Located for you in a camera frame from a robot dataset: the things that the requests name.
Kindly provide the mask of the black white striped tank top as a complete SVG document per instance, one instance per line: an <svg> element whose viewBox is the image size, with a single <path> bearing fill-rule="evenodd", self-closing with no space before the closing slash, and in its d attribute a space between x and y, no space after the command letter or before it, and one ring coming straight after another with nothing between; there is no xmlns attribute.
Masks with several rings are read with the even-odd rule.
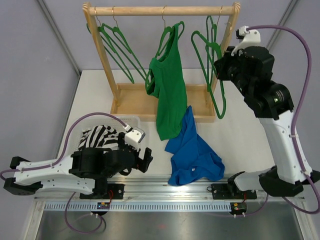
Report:
<svg viewBox="0 0 320 240"><path fill-rule="evenodd" d="M77 149L85 148L118 149L119 132L109 125L96 125L83 129Z"/></svg>

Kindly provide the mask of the green hanger with striped top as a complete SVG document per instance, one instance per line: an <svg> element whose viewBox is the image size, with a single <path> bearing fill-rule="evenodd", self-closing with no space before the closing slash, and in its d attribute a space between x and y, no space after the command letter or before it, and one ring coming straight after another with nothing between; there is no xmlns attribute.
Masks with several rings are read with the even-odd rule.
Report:
<svg viewBox="0 0 320 240"><path fill-rule="evenodd" d="M216 73L214 67L215 56L219 60L222 57L221 46L217 43L218 26L214 23L213 17L208 15L206 17L206 40L209 45L205 46L206 50L206 73L207 73L207 91L211 89L214 74Z"/></svg>

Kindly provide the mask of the green hanger with blue top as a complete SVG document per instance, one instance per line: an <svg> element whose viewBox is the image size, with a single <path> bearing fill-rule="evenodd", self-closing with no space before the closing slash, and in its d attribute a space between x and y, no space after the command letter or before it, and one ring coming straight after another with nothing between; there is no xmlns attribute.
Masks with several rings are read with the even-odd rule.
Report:
<svg viewBox="0 0 320 240"><path fill-rule="evenodd" d="M202 61L202 57L199 53L199 50L197 48L196 42L194 40L195 36L198 36L204 43L204 49L206 52L206 69L204 66L204 63ZM222 58L222 51L221 51L221 47L218 43L216 43L215 41L209 41L204 35L202 35L198 30L194 31L191 34L191 43L193 46L193 49L195 50L196 56L198 58L198 61L200 63L200 67L206 82L206 89L207 92L210 95L211 101L213 103L213 108L216 112L217 118L218 119L223 119L225 117L226 114L226 110L227 110L227 100L225 97L225 88L224 88L224 84L222 81L220 81L221 86L220 86L220 92L221 92L221 97L222 97L222 112L219 111L215 96L214 96L214 90L212 88L213 83L214 83L214 77L217 76L218 72L216 70L216 67L214 65L214 59L215 59L215 55L217 56L218 60L220 60Z"/></svg>

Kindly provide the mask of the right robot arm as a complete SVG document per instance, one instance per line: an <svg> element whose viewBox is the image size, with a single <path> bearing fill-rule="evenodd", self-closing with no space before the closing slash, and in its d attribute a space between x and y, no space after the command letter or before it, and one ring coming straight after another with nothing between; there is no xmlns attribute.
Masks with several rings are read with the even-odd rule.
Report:
<svg viewBox="0 0 320 240"><path fill-rule="evenodd" d="M259 119L274 161L269 169L231 176L226 190L232 198L251 190L263 190L272 197L294 197L308 183L293 144L294 104L288 88L272 80L274 61L265 47L237 50L229 46L214 63L217 78L232 82Z"/></svg>

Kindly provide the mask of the blue tank top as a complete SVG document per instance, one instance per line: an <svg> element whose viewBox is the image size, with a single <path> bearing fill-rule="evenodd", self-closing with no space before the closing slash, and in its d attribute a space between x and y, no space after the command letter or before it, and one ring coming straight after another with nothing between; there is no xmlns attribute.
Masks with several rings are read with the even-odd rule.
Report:
<svg viewBox="0 0 320 240"><path fill-rule="evenodd" d="M197 133L193 109L188 106L177 137L168 141L165 151L172 154L168 184L183 186L202 178L219 181L225 165L217 153Z"/></svg>

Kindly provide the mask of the green tank top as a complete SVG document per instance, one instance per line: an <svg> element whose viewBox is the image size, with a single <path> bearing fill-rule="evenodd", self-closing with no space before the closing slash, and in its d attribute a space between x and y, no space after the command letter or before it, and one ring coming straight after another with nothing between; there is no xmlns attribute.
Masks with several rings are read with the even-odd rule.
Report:
<svg viewBox="0 0 320 240"><path fill-rule="evenodd" d="M178 41L179 26L171 27L168 44L160 57L153 57L149 64L149 82L145 90L157 98L156 130L161 141L177 137L182 129L182 119L188 106L187 90L183 77Z"/></svg>

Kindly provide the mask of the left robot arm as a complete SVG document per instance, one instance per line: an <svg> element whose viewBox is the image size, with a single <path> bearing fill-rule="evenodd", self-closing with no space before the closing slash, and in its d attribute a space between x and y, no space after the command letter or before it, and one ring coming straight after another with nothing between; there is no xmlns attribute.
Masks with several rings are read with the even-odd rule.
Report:
<svg viewBox="0 0 320 240"><path fill-rule="evenodd" d="M121 200L124 185L109 183L116 174L128 176L133 169L145 173L153 160L146 148L143 158L140 150L125 141L122 132L116 148L87 147L64 156L31 162L15 156L10 163L12 177L4 179L3 188L16 196L31 196L40 192L75 192L83 200Z"/></svg>

